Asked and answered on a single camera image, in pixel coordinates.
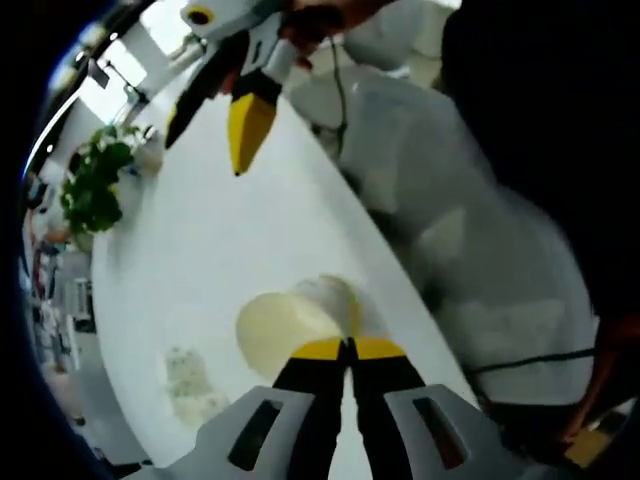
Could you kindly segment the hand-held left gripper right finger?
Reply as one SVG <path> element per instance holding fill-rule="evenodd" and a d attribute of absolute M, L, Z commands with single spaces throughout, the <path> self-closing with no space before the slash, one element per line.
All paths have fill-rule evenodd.
<path fill-rule="evenodd" d="M 357 424 L 375 479 L 516 479 L 520 459 L 480 410 L 428 385 L 382 337 L 349 339 Z"/>

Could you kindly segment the person's right hand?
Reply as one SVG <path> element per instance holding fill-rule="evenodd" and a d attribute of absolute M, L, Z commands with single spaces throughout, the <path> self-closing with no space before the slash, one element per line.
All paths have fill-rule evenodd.
<path fill-rule="evenodd" d="M 387 0 L 289 1 L 279 36 L 298 50 L 298 66 L 310 71 L 310 57 L 325 39 L 356 28 L 390 4 Z"/>

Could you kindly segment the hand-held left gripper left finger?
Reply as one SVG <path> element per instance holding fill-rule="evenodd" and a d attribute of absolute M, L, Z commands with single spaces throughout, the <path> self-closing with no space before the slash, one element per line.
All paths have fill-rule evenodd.
<path fill-rule="evenodd" d="M 321 479 L 341 426 L 347 346 L 304 344 L 271 387 L 255 387 L 198 432 L 196 479 Z"/>

